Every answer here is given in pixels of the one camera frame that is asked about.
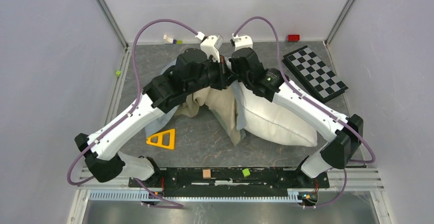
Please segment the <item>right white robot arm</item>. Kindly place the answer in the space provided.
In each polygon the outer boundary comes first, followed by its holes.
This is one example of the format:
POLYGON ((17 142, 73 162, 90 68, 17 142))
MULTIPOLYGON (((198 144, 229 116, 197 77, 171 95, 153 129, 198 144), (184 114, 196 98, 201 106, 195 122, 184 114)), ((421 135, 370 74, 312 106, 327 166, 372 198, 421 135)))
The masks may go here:
POLYGON ((327 170, 346 167, 363 141, 360 134, 363 119, 360 116, 348 117, 332 111, 301 90, 280 70, 264 68, 251 47, 236 48, 229 62, 241 87, 256 101, 265 101, 292 112, 326 139, 327 143, 307 157, 296 172, 295 179, 300 186, 311 186, 316 177, 327 170))

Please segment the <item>blue grey pillowcase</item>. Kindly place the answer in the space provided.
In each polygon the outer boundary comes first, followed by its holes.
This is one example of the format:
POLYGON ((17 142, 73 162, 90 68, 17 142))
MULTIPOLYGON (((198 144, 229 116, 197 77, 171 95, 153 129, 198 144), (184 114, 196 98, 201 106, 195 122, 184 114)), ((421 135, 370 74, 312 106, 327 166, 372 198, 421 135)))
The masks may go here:
POLYGON ((199 91, 183 91, 173 81, 175 62, 176 60, 160 75, 154 77, 141 92, 150 98, 152 108, 158 108, 163 112, 162 117, 145 126, 146 135, 151 136, 159 132, 174 116, 194 117, 200 107, 207 106, 219 120, 232 143, 238 144, 245 136, 245 119, 235 92, 235 77, 224 66, 227 72, 225 89, 207 87, 199 91))

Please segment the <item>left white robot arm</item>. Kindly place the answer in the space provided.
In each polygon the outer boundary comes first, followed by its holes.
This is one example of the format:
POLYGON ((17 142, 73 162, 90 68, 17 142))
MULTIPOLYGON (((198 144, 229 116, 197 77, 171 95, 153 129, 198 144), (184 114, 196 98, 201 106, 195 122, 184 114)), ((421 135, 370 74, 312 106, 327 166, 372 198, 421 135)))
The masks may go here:
POLYGON ((91 178, 105 183, 123 176, 138 178, 149 187, 156 186, 161 173, 149 159, 135 158, 119 150, 147 125, 184 103, 188 95, 207 87, 226 87, 230 72, 225 60, 220 57, 215 62, 212 58, 199 49, 187 49, 174 65, 139 89, 138 98, 109 124, 93 134, 77 135, 75 142, 91 178))

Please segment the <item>white pillow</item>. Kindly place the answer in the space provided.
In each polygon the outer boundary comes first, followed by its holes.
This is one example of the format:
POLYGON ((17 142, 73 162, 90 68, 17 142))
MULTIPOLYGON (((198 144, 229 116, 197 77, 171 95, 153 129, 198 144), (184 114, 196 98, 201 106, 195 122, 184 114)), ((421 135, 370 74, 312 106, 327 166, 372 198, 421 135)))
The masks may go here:
POLYGON ((293 112, 256 96, 242 83, 241 110, 244 130, 266 141, 286 146, 317 146, 317 131, 293 112))

